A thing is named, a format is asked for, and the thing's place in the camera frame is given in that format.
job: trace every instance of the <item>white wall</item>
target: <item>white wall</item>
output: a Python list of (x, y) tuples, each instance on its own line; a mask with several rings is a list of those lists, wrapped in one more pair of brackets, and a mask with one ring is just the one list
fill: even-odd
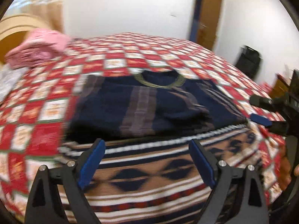
[(299, 68), (299, 32), (279, 0), (226, 0), (224, 10), (216, 54), (234, 64), (243, 45), (259, 51), (257, 83), (272, 84), (284, 64)]
[(188, 39), (195, 0), (65, 0), (65, 32), (95, 37), (121, 32)]

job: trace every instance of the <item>metal screw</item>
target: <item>metal screw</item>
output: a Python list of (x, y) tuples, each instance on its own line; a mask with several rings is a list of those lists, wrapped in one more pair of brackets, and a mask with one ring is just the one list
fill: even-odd
[(221, 167), (225, 167), (225, 166), (227, 165), (226, 161), (223, 161), (223, 160), (220, 160), (220, 161), (218, 162), (218, 164), (219, 164), (219, 166), (221, 166)]
[(248, 167), (249, 171), (254, 171), (255, 170), (255, 167), (251, 164), (248, 165), (247, 167)]
[(73, 167), (75, 166), (76, 162), (74, 160), (68, 161), (68, 163), (66, 165), (68, 165), (69, 167)]
[(39, 170), (40, 170), (40, 171), (45, 171), (45, 170), (46, 170), (46, 168), (47, 168), (47, 166), (46, 166), (46, 165), (41, 165), (41, 166), (39, 167)]

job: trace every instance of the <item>black chair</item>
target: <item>black chair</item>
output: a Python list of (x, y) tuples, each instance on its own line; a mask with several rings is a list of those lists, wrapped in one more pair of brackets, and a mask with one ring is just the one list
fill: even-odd
[(244, 46), (242, 48), (242, 53), (235, 65), (241, 72), (243, 72), (250, 79), (254, 80), (261, 63), (261, 54), (250, 48), (249, 46)]

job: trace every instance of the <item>blue gripper pad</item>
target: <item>blue gripper pad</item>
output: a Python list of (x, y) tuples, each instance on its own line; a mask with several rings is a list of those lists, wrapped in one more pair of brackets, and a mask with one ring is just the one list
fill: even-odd
[(272, 126), (271, 120), (269, 120), (266, 117), (257, 115), (257, 114), (251, 114), (250, 115), (250, 120), (253, 121), (253, 122), (255, 122), (255, 123), (258, 123), (259, 125), (263, 125), (265, 127)]
[(213, 189), (216, 185), (213, 168), (193, 140), (189, 143), (189, 152), (202, 180)]
[(87, 185), (89, 185), (95, 171), (99, 167), (99, 163), (105, 155), (105, 150), (105, 142), (100, 140), (100, 142), (97, 143), (92, 152), (89, 154), (88, 158), (85, 160), (77, 180), (81, 189), (84, 189)]

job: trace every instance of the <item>folded sweater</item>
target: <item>folded sweater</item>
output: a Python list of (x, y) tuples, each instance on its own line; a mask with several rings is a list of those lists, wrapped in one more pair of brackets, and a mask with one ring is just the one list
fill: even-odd
[(245, 119), (211, 80), (185, 79), (176, 71), (90, 75), (66, 137), (83, 144), (96, 138), (189, 136)]

